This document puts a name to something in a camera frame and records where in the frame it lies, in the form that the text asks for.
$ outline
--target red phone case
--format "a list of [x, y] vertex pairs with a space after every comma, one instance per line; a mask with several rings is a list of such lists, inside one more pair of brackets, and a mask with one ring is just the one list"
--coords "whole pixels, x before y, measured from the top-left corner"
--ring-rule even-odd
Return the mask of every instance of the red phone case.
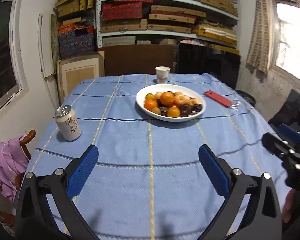
[[208, 90], [204, 93], [205, 96], [217, 101], [219, 104], [222, 104], [225, 107], [232, 106], [232, 102], [229, 99], [224, 98], [223, 96], [217, 94], [216, 92], [213, 92], [211, 90]]

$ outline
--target window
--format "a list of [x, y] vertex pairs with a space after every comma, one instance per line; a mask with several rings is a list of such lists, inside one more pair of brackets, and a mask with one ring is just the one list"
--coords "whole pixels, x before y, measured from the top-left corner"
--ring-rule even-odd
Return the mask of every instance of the window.
[[0, 3], [0, 109], [21, 91], [26, 83], [19, 45], [21, 0]]
[[300, 85], [300, 8], [296, 3], [274, 0], [274, 64]]

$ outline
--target can lid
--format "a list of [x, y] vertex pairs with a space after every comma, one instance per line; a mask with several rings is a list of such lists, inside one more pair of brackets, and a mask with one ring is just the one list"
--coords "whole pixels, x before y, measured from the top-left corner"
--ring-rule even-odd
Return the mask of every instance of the can lid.
[[56, 116], [64, 116], [66, 114], [68, 114], [71, 111], [71, 106], [60, 106], [56, 112], [55, 115]]

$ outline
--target cup rim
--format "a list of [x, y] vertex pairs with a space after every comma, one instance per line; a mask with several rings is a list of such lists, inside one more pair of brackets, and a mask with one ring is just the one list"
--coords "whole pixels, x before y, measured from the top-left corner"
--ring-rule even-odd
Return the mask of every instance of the cup rim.
[[170, 69], [171, 68], [165, 66], [159, 66], [155, 68], [155, 70], [159, 70], [159, 71], [169, 71]]

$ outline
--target pink cloth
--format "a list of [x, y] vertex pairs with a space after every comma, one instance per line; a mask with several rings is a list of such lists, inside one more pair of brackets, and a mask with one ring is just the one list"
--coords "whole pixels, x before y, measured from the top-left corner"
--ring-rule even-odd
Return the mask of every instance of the pink cloth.
[[0, 143], [0, 192], [12, 203], [17, 193], [14, 179], [26, 171], [29, 162], [20, 146], [24, 137], [22, 135]]

